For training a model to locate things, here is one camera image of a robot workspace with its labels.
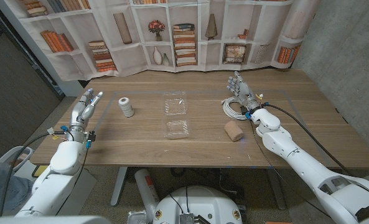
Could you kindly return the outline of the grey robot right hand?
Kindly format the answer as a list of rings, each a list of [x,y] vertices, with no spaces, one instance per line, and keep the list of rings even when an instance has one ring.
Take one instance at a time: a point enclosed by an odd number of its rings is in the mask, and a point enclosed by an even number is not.
[[[257,110],[260,108],[255,94],[238,71],[234,71],[234,76],[228,78],[227,88],[239,99],[240,104],[246,109]]]

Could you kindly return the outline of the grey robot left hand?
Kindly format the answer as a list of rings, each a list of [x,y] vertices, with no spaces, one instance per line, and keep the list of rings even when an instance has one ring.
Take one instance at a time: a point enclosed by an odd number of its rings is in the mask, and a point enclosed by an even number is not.
[[[102,91],[97,95],[94,95],[93,92],[93,88],[87,89],[73,107],[69,125],[69,131],[72,134],[83,133],[86,130],[88,120],[93,116],[97,104],[103,97]]]

